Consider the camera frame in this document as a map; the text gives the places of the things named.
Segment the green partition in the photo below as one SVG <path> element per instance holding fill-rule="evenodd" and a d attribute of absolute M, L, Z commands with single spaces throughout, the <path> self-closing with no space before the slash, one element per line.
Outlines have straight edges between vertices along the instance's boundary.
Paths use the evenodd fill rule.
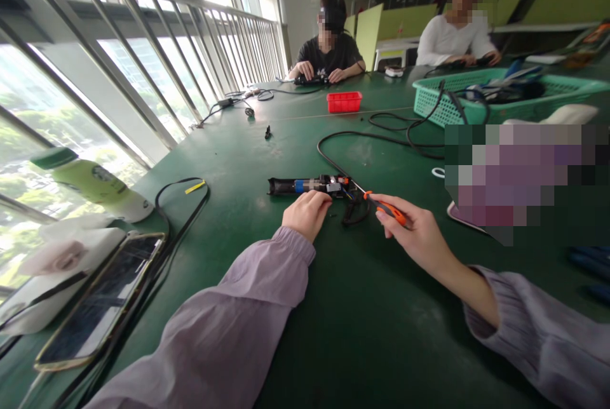
<path fill-rule="evenodd" d="M 535 0 L 524 25 L 600 22 L 610 17 L 610 0 Z"/>
<path fill-rule="evenodd" d="M 508 23 L 519 1 L 521 0 L 481 0 L 475 5 L 474 9 L 485 13 L 490 28 L 492 26 L 497 28 Z M 445 4 L 443 13 L 450 9 L 451 4 Z"/>
<path fill-rule="evenodd" d="M 375 61 L 375 49 L 377 48 L 377 35 L 379 33 L 379 22 L 383 4 L 358 14 L 358 32 L 356 33 L 356 44 L 358 50 L 367 64 L 367 70 L 373 69 Z"/>
<path fill-rule="evenodd" d="M 413 6 L 381 13 L 378 39 L 401 39 L 420 36 L 428 22 L 437 14 L 437 6 Z"/>
<path fill-rule="evenodd" d="M 345 20 L 345 29 L 350 34 L 350 36 L 354 36 L 356 32 L 356 16 L 352 15 Z"/>

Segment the green bottle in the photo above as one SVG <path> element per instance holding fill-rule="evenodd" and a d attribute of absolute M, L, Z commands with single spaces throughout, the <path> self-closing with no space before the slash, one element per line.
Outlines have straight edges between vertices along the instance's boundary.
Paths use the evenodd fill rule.
<path fill-rule="evenodd" d="M 30 161 L 41 169 L 52 170 L 51 177 L 58 184 L 104 207 L 125 222 L 139 222 L 154 210 L 151 203 L 130 190 L 114 174 L 93 161 L 78 158 L 67 147 L 47 149 Z"/>

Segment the yellow tag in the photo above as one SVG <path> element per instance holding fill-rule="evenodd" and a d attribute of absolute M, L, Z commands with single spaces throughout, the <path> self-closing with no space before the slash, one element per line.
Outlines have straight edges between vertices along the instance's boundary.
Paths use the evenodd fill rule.
<path fill-rule="evenodd" d="M 191 188 L 186 189 L 184 192 L 186 194 L 194 192 L 196 189 L 203 187 L 205 185 L 205 180 L 202 180 L 200 184 L 194 185 Z"/>

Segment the screwdriver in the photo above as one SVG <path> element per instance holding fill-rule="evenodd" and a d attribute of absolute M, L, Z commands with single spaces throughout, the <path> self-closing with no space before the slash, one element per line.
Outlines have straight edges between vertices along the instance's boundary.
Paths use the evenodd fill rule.
<path fill-rule="evenodd" d="M 372 191 L 364 191 L 364 189 L 362 187 L 360 187 L 356 182 L 354 182 L 353 180 L 352 180 L 352 182 L 354 183 L 355 186 L 357 186 L 360 189 L 360 191 L 362 191 L 364 193 L 364 199 L 368 199 L 373 204 L 373 206 L 376 208 L 376 210 L 385 212 L 389 216 L 394 217 L 396 219 L 396 221 L 399 224 L 401 224 L 402 226 L 407 225 L 407 217 L 405 217 L 405 215 L 401 211 L 396 209 L 391 204 L 384 203 L 383 201 L 376 201 L 375 199 L 372 199 L 369 196 L 372 193 Z"/>

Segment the red basket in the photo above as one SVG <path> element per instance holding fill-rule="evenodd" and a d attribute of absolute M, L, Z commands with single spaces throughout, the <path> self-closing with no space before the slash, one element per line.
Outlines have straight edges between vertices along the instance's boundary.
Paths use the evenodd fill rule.
<path fill-rule="evenodd" d="M 329 102 L 329 112 L 358 112 L 361 100 L 362 93 L 359 91 L 326 95 L 326 101 Z"/>

